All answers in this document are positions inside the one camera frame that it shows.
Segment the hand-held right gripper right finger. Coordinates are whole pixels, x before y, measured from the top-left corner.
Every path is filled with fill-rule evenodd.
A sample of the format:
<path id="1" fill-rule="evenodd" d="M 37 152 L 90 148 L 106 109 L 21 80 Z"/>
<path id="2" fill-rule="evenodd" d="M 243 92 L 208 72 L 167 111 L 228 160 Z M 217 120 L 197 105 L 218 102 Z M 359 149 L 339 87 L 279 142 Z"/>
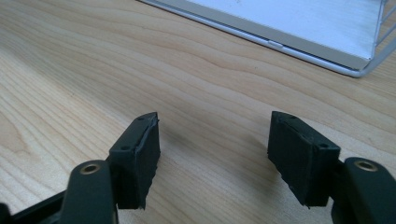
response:
<path id="1" fill-rule="evenodd" d="M 325 206 L 341 148 L 301 119 L 273 111 L 268 159 L 302 205 Z"/>

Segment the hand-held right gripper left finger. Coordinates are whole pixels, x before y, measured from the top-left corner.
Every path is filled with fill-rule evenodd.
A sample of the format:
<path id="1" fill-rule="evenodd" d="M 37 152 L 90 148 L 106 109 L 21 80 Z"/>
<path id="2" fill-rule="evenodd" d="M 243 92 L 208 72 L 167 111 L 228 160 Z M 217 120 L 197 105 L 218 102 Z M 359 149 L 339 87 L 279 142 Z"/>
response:
<path id="1" fill-rule="evenodd" d="M 109 150 L 107 161 L 119 209 L 145 209 L 161 156 L 156 112 L 134 119 Z"/>

